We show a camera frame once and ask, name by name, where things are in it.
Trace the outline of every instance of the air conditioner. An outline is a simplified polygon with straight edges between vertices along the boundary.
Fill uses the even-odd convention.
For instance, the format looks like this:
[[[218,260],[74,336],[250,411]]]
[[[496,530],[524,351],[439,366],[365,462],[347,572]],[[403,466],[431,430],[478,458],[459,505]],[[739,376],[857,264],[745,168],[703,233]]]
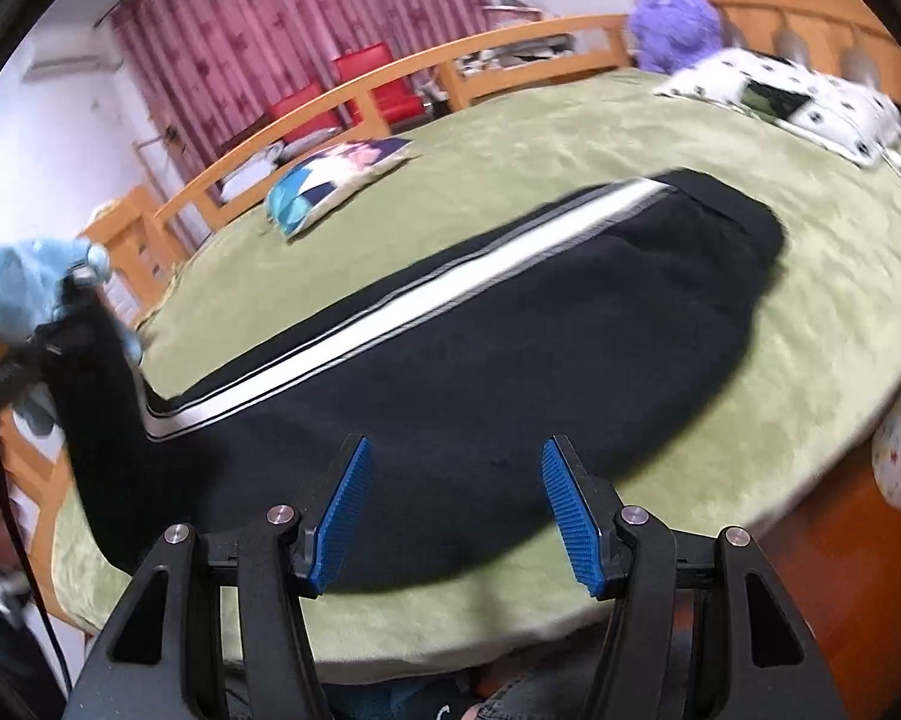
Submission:
[[[24,46],[24,81],[30,83],[85,73],[116,73],[124,62],[95,29],[36,28]]]

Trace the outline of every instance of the blue gripper pad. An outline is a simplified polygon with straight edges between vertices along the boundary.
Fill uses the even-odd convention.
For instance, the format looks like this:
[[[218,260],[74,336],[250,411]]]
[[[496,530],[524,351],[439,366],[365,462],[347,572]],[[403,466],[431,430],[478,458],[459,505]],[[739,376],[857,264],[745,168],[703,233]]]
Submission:
[[[592,596],[601,594],[605,578],[600,564],[597,528],[567,469],[564,455],[553,439],[543,445],[543,485],[574,576]]]
[[[317,526],[314,563],[307,576],[308,584],[317,595],[323,594],[340,575],[346,549],[370,489],[370,478],[370,442],[362,439],[343,471],[324,519]]]

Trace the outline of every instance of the wooden headboard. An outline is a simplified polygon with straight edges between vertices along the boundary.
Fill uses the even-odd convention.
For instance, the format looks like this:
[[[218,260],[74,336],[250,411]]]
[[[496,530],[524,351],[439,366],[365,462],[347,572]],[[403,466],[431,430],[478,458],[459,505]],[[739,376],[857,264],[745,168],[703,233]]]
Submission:
[[[840,55],[860,45],[881,70],[881,90],[901,103],[901,48],[862,0],[709,0],[737,25],[748,46],[774,52],[774,33],[786,23],[807,41],[812,67],[840,75]]]

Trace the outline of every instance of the colorful patterned pillow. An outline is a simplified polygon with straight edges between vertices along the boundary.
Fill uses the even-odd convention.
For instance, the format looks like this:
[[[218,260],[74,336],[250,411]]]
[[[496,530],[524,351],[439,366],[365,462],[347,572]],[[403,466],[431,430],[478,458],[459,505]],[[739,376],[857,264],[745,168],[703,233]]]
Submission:
[[[267,194],[267,216],[293,238],[367,184],[410,159],[410,141],[352,141],[329,146],[287,173]]]

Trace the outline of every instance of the blue glove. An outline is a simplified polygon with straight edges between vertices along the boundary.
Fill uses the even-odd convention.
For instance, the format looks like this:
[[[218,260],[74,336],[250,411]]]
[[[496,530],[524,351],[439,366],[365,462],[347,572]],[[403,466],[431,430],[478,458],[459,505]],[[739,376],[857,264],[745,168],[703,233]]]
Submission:
[[[74,266],[89,266],[98,284],[110,279],[110,258],[101,245],[38,239],[0,247],[0,341],[24,343],[36,327],[60,319],[60,281]],[[127,357],[140,362],[139,338],[120,325]],[[46,390],[38,388],[14,404],[14,410],[36,436],[53,429],[56,417]]]

